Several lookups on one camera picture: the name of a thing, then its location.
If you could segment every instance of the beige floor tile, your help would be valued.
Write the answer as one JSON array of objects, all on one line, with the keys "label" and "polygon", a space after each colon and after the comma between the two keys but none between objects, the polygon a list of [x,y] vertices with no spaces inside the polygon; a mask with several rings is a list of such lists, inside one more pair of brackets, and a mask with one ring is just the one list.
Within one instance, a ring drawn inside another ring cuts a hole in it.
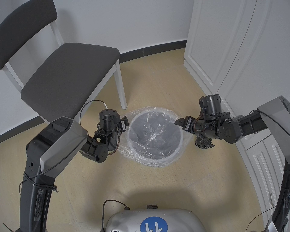
[{"label": "beige floor tile", "polygon": [[[126,110],[121,109],[113,77],[97,99],[104,100],[121,116],[141,107],[160,106],[180,117],[198,117],[198,100],[204,93],[182,65],[183,53],[184,49],[179,49],[122,63]],[[82,126],[91,135],[97,129],[102,109],[101,103],[93,102],[82,117]],[[19,226],[18,183],[25,168],[25,146],[44,126],[0,144],[0,208],[4,209],[0,210],[0,220],[13,229]],[[166,168],[139,164],[119,152],[101,164],[78,153],[57,177],[60,192],[52,194],[49,231],[99,232],[102,205],[109,198],[131,209],[158,204],[159,208],[191,210],[208,232],[244,231],[260,213],[253,184],[236,146],[219,140],[213,143],[214,148],[201,150],[193,138],[180,159]],[[108,202],[105,222],[123,208]],[[249,229],[261,228],[262,218],[257,218]]]},{"label": "beige floor tile", "polygon": [[184,48],[145,56],[144,59],[153,72],[182,65],[184,62]]}]

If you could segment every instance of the chair backrest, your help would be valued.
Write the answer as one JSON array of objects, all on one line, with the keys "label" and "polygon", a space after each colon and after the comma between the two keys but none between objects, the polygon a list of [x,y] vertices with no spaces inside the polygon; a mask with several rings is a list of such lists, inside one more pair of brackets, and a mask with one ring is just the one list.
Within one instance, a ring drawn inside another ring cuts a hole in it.
[{"label": "chair backrest", "polygon": [[53,0],[30,0],[0,24],[0,70],[36,33],[57,19]]}]

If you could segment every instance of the trash can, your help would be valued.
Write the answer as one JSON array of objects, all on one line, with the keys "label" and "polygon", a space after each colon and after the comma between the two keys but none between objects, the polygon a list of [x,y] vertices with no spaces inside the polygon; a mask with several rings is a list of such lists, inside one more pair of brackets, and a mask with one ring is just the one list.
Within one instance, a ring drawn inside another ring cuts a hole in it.
[{"label": "trash can", "polygon": [[161,107],[126,113],[129,127],[120,137],[119,151],[152,167],[165,167],[183,153],[192,135],[174,124],[179,117]]}]

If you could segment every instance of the transparent plastic liner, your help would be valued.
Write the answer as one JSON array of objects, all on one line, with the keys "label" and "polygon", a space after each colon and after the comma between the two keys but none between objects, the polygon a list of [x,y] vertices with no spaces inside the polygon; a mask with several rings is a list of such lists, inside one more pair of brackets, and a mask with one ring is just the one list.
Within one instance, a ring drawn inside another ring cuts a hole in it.
[{"label": "transparent plastic liner", "polygon": [[165,167],[180,158],[192,135],[174,122],[173,111],[144,107],[126,113],[129,127],[120,136],[118,151],[126,157],[152,167]]}]

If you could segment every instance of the wall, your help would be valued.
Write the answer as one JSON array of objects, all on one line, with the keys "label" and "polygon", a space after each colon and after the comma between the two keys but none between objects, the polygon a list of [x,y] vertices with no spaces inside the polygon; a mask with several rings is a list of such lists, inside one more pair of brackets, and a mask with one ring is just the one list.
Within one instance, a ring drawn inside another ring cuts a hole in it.
[{"label": "wall", "polygon": [[[1,0],[0,22],[26,1]],[[193,0],[54,2],[65,42],[111,46],[120,53],[187,39],[193,9]],[[47,26],[10,59],[11,66],[25,84],[57,47]],[[0,71],[0,135],[37,116],[5,78]]]}]

